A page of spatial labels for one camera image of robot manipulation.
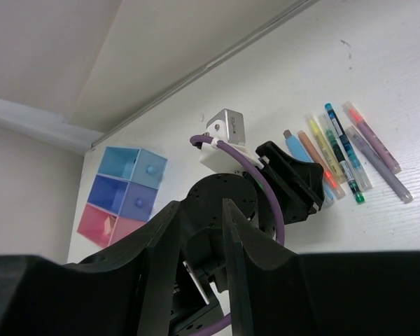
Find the light blue utility knife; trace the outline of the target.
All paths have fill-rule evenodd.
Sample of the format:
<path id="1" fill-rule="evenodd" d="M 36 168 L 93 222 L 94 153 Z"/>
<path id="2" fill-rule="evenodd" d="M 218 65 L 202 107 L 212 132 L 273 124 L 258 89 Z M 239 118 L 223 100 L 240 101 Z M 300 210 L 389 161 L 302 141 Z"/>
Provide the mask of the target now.
<path id="1" fill-rule="evenodd" d="M 290 154 L 295 159 L 302 162 L 314 163 L 314 161 L 310 158 L 310 156 L 304 149 L 300 140 L 295 135 L 293 135 L 289 129 L 286 129 L 283 132 L 283 136 L 285 137 L 285 142 L 290 151 Z M 324 207 L 331 207 L 334 202 L 334 196 L 324 180 L 322 180 L 322 185 L 323 185 L 324 196 L 325 196 Z"/>

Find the yellow highlighter pen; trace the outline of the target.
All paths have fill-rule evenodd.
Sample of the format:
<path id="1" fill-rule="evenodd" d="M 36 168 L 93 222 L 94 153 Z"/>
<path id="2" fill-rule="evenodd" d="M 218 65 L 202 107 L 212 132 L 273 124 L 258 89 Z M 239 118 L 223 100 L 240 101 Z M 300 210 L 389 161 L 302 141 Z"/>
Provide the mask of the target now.
<path id="1" fill-rule="evenodd" d="M 337 162 L 333 150 L 329 143 L 326 141 L 323 130 L 320 128 L 319 124 L 316 122 L 315 118 L 311 114 L 305 116 L 305 120 L 311 130 L 311 133 L 318 144 L 319 149 L 321 150 L 325 161 L 328 164 L 328 168 L 332 172 L 332 175 L 335 177 L 338 183 L 345 182 L 345 177 L 342 172 L 342 169 Z"/>

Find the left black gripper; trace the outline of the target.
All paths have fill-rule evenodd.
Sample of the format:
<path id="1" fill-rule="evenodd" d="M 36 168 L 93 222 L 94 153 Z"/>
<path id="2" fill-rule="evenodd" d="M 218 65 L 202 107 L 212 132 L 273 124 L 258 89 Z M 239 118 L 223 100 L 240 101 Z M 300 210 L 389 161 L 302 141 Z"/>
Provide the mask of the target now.
<path id="1" fill-rule="evenodd" d="M 266 195 L 272 190 L 285 224 L 299 223 L 323 205 L 321 165 L 291 157 L 274 142 L 255 150 L 264 167 L 259 183 L 247 171 L 216 173 L 194 184 L 187 194 L 187 263 L 204 266 L 225 261 L 223 245 L 223 201 L 231 200 L 255 228 L 275 238 L 283 232 Z"/>

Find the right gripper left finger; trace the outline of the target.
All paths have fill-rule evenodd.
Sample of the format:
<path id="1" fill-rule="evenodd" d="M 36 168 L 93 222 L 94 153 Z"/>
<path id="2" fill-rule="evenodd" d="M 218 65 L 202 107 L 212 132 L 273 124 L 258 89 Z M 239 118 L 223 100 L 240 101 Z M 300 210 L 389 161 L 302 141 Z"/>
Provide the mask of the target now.
<path id="1" fill-rule="evenodd" d="M 0 335 L 166 335 L 180 204 L 78 263 L 0 255 Z"/>

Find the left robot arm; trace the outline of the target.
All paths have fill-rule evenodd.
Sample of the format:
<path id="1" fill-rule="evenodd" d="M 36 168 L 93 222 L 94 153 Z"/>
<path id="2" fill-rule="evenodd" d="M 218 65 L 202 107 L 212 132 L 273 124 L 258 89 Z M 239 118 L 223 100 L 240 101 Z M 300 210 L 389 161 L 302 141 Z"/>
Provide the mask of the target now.
<path id="1" fill-rule="evenodd" d="M 288 155 L 274 142 L 256 148 L 263 165 L 258 173 L 277 198 L 286 224 L 307 220 L 325 199 L 323 169 Z M 255 228 L 270 238 L 277 235 L 277 221 L 263 185 L 221 149 L 214 151 L 230 167 L 214 167 L 189 190 L 181 203 L 181 252 L 176 273 L 169 324 L 170 335 L 190 335 L 223 319 L 219 293 L 228 289 L 223 246 L 223 200 L 232 200 Z"/>

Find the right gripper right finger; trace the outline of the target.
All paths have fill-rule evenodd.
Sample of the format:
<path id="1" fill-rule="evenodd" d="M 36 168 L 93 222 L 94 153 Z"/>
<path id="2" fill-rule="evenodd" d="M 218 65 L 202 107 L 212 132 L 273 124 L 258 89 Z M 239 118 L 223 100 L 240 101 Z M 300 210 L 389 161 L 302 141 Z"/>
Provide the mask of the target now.
<path id="1" fill-rule="evenodd" d="M 223 200 L 234 335 L 420 335 L 420 251 L 296 254 Z"/>

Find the orange highlighter pen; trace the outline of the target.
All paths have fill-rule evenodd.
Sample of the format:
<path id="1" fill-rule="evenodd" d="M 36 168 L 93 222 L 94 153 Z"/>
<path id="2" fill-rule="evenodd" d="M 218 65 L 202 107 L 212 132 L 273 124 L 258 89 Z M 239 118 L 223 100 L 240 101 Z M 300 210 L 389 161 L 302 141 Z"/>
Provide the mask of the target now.
<path id="1" fill-rule="evenodd" d="M 310 158 L 316 163 L 320 164 L 323 168 L 323 180 L 328 185 L 328 187 L 333 192 L 334 196 L 338 200 L 342 199 L 345 196 L 345 192 L 342 189 L 339 182 L 334 177 L 333 173 L 328 168 L 327 164 L 323 161 L 322 157 L 319 155 L 319 152 L 314 147 L 313 143 L 310 141 L 307 134 L 300 130 L 297 132 L 298 139 L 302 143 L 304 149 L 307 151 Z"/>

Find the beige eraser block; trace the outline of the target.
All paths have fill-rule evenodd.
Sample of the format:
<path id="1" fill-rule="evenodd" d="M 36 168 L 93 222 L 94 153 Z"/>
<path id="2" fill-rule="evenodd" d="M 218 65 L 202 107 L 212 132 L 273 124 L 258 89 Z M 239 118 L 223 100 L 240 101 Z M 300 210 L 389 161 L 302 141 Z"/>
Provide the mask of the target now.
<path id="1" fill-rule="evenodd" d="M 108 216 L 106 220 L 104 221 L 104 230 L 103 234 L 111 236 L 116 224 L 116 216 Z"/>

